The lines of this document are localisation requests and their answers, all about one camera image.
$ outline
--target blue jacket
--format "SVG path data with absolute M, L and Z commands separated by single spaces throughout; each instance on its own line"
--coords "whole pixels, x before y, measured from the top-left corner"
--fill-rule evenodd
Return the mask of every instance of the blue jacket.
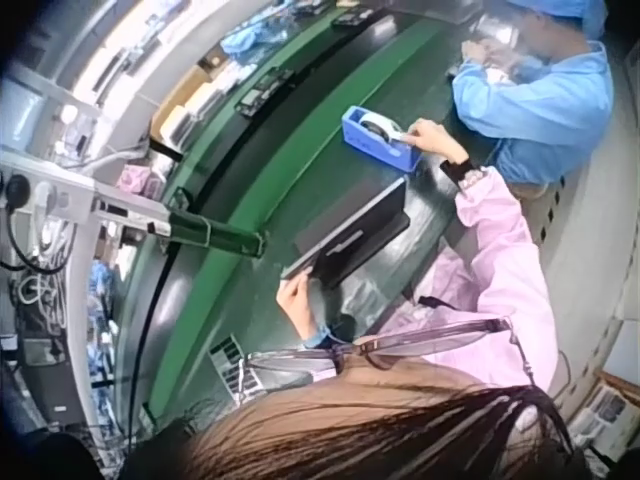
M 492 163 L 510 183 L 547 184 L 589 161 L 604 136 L 613 83 L 604 45 L 544 65 L 526 62 L 519 85 L 489 84 L 485 70 L 465 62 L 453 80 L 460 119 L 500 138 Z

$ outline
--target plug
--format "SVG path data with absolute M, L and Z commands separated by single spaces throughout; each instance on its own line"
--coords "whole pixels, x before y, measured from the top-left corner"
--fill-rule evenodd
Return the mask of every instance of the plug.
M 7 182 L 5 195 L 9 212 L 13 213 L 15 210 L 24 207 L 31 197 L 31 184 L 27 177 L 19 173 L 11 175 Z

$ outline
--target pink jacket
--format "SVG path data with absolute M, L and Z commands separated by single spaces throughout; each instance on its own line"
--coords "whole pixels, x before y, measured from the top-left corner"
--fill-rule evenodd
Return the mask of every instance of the pink jacket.
M 460 221 L 475 230 L 478 253 L 471 268 L 449 247 L 438 256 L 416 288 L 415 296 L 434 296 L 457 309 L 402 305 L 381 334 L 487 318 L 509 318 L 518 335 L 534 380 L 547 390 L 556 369 L 558 348 L 547 284 L 538 247 L 531 240 L 520 203 L 494 169 L 456 197 Z M 530 384 L 509 332 L 425 360 L 456 368 L 495 386 Z

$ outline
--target wrist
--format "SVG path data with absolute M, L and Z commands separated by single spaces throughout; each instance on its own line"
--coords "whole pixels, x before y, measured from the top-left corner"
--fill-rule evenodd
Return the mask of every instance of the wrist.
M 298 336 L 302 339 L 303 342 L 315 337 L 318 335 L 318 326 L 313 318 L 309 317 L 304 321 L 293 322 L 294 327 L 296 328 L 296 332 L 298 332 Z
M 447 152 L 444 153 L 444 156 L 451 163 L 455 163 L 457 165 L 460 165 L 461 163 L 464 163 L 467 160 L 469 160 L 469 154 L 464 148 L 462 148 L 461 145 L 453 145 L 451 148 L 448 149 Z

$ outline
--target woman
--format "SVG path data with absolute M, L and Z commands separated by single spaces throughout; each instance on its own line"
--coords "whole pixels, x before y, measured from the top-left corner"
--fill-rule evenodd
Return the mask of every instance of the woman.
M 556 362 L 553 316 L 517 201 L 441 126 L 419 120 L 410 132 L 406 142 L 445 156 L 461 187 L 458 215 L 480 250 L 472 271 L 445 252 L 418 288 L 436 295 L 430 307 L 401 309 L 359 346 L 316 326 L 307 274 L 282 285 L 277 301 L 305 344 L 325 349 L 247 363 L 290 370 L 325 359 L 337 375 L 262 396 L 201 433 L 175 422 L 129 457 L 121 479 L 590 478 L 543 391 Z

